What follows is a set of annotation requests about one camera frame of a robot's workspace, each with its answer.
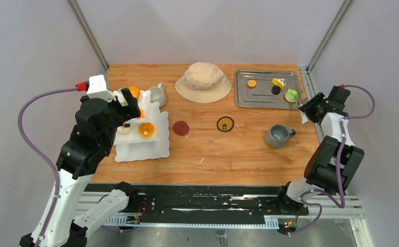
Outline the black round cookie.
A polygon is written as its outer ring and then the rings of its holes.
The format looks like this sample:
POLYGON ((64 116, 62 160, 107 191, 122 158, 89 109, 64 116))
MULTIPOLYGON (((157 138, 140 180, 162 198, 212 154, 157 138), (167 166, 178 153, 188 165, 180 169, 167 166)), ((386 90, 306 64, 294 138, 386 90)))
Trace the black round cookie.
POLYGON ((276 86, 276 85, 274 85, 274 86, 271 88, 271 93, 272 93, 273 95, 279 95, 279 94, 281 93, 281 91, 282 91, 282 89, 281 89, 279 86, 276 86))

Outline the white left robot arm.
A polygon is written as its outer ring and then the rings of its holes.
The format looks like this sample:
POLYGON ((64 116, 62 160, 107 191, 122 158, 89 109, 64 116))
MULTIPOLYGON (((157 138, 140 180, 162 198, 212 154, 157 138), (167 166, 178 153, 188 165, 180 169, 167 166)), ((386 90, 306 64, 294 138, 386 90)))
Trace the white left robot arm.
POLYGON ((120 89, 113 99, 81 98, 69 140, 50 167, 55 183, 45 211, 32 233, 20 246, 85 246, 92 233, 115 213, 134 212, 139 206, 138 189, 120 182, 86 213, 75 217, 83 191, 100 162, 112 149, 116 130, 141 115, 138 100, 129 89, 120 89))

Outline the metal food tongs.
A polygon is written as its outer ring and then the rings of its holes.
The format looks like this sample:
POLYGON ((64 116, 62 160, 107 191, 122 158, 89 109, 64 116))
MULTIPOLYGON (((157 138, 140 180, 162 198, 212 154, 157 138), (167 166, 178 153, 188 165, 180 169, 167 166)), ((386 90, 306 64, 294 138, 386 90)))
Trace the metal food tongs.
MULTIPOLYGON (((298 95, 299 95, 299 98, 298 98, 298 104, 299 105, 298 105, 298 107, 300 107, 300 106, 302 106, 302 105, 307 103, 307 96, 306 96, 306 94, 303 91, 300 91, 298 93, 298 95)), ((302 110, 299 110, 299 112, 300 112, 302 124, 303 125, 307 124, 309 122, 309 119, 308 119, 307 115, 302 110)))

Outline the orange macaron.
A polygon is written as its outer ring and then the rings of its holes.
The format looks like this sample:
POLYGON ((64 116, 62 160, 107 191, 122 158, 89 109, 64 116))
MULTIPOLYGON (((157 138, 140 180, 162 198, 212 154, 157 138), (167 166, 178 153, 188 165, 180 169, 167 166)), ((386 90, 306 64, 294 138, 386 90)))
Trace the orange macaron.
POLYGON ((140 90, 137 87, 131 86, 129 87, 129 91, 134 98, 136 99, 140 98, 140 90))

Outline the green frosted donut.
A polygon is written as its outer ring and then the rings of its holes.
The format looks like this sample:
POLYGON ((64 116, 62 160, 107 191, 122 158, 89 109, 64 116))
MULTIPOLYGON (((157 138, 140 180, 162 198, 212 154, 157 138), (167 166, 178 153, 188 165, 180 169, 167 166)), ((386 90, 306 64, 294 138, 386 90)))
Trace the green frosted donut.
POLYGON ((284 99, 290 103, 296 103, 299 99, 299 92, 296 90, 288 89, 284 94, 284 99))

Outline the white tiered dessert stand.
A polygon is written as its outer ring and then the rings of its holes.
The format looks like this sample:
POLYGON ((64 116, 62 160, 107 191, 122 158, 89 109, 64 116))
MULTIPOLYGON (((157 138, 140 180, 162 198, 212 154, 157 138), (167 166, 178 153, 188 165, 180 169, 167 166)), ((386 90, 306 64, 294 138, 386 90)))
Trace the white tiered dessert stand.
POLYGON ((138 105, 144 110, 146 117, 124 122, 132 127, 132 131, 127 135, 116 132, 114 147, 115 161, 118 163, 166 158, 170 155, 168 112, 162 112, 158 103, 150 103, 149 90, 140 91, 138 105), (143 122, 151 122, 155 126, 154 136, 143 138, 139 135, 138 126, 143 122))

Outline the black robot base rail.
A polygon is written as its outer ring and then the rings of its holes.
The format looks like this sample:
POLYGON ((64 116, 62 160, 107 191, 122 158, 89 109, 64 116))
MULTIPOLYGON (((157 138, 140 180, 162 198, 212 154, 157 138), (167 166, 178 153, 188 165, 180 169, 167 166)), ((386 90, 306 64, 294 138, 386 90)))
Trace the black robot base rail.
POLYGON ((364 218, 355 196, 346 205, 338 197, 308 196, 305 204, 281 203, 277 186, 138 184, 137 198, 110 216, 105 226, 122 230, 139 227, 276 230, 290 235, 322 220, 364 218))

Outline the white chocolate donut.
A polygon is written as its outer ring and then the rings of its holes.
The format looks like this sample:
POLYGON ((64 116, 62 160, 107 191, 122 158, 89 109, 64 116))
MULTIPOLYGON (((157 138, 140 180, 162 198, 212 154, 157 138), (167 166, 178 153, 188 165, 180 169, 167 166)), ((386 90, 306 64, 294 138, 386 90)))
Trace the white chocolate donut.
POLYGON ((130 123, 125 123, 117 128, 117 133, 121 135, 127 135, 132 131, 130 123))

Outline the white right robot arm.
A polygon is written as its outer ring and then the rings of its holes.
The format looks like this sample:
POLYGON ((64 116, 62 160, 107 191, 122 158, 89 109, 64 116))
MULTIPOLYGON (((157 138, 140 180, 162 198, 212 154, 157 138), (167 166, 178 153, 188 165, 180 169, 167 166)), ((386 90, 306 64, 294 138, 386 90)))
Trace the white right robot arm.
POLYGON ((311 121, 321 127, 323 140, 309 160, 303 178, 288 182, 275 200, 279 213, 287 215, 308 198, 325 195, 340 208, 345 205, 344 191, 349 186, 365 152, 355 146, 348 130, 351 116, 345 112, 345 102, 351 95, 350 86, 334 86, 329 95, 316 94, 299 106, 302 122, 311 121))

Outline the orange frosted donut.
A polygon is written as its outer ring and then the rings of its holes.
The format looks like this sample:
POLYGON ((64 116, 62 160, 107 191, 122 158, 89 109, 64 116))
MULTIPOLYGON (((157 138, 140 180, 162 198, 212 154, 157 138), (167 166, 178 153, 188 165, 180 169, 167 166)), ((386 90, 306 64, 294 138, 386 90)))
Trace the orange frosted donut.
POLYGON ((155 126, 151 122, 143 122, 138 126, 138 133, 143 138, 150 138, 155 134, 155 126))

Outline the orange star cookie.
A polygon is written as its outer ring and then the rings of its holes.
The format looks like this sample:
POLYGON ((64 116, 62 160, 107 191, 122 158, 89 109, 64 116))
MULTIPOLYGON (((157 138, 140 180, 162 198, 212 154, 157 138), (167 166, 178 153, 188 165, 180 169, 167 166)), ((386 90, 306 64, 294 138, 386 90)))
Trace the orange star cookie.
POLYGON ((143 118, 145 118, 146 116, 145 116, 145 114, 144 114, 144 110, 143 109, 140 109, 140 116, 137 118, 137 119, 143 119, 143 118))

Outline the small orange round biscuit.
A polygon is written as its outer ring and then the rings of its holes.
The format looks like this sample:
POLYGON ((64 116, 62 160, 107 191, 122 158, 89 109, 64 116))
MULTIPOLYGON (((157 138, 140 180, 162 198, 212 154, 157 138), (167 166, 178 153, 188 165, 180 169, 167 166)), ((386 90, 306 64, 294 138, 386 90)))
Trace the small orange round biscuit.
POLYGON ((257 82, 255 80, 248 80, 246 85, 248 88, 254 89, 257 86, 257 82))

